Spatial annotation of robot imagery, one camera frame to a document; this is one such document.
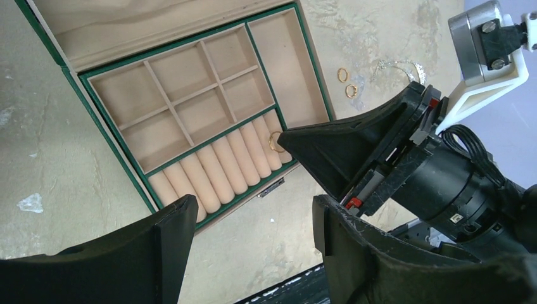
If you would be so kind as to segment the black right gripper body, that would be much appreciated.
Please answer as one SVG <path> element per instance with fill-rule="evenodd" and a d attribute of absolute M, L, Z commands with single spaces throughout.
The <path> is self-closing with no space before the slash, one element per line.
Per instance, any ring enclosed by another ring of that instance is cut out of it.
<path fill-rule="evenodd" d="M 403 113 L 386 131 L 366 159 L 339 204 L 354 216 L 375 214 L 440 145 L 436 129 L 442 122 L 446 101 L 441 92 L 408 86 L 400 98 Z"/>

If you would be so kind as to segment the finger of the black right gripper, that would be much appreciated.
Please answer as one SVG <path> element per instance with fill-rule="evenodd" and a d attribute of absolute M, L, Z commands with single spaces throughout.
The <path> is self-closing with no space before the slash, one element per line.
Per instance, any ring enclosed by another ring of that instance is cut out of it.
<path fill-rule="evenodd" d="M 370 165 L 388 155 L 399 135 L 420 118 L 425 86 L 412 82 L 381 106 L 363 114 L 295 127 L 277 143 L 298 160 L 332 198 L 341 201 Z"/>

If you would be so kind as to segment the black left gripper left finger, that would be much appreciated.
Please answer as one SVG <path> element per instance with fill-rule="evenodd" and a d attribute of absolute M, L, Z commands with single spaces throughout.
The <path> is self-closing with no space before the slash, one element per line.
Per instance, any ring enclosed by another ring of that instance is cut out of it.
<path fill-rule="evenodd" d="M 55 255 L 1 261 L 2 303 L 177 303 L 198 202 L 164 209 Z"/>

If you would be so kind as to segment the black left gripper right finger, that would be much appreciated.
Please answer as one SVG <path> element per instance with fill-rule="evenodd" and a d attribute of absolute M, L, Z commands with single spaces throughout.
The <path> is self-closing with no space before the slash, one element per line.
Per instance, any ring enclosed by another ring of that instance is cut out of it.
<path fill-rule="evenodd" d="M 313 235 L 332 303 L 535 303 L 536 255 L 485 262 L 409 244 L 350 215 L 330 196 L 312 201 Z"/>

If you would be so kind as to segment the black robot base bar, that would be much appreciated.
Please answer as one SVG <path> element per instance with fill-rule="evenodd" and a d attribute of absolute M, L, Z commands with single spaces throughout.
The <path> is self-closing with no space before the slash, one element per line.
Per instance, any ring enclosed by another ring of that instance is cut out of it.
<path fill-rule="evenodd" d="M 239 304 L 260 303 L 330 303 L 328 282 L 324 264 L 320 263 L 261 290 L 242 300 Z"/>

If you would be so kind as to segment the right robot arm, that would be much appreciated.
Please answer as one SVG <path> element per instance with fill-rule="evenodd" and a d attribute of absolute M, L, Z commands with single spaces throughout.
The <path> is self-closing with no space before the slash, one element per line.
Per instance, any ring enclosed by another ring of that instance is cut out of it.
<path fill-rule="evenodd" d="M 391 199 L 476 258 L 535 253 L 536 188 L 506 178 L 468 127 L 440 130 L 447 102 L 412 82 L 373 110 L 277 142 L 354 216 Z"/>

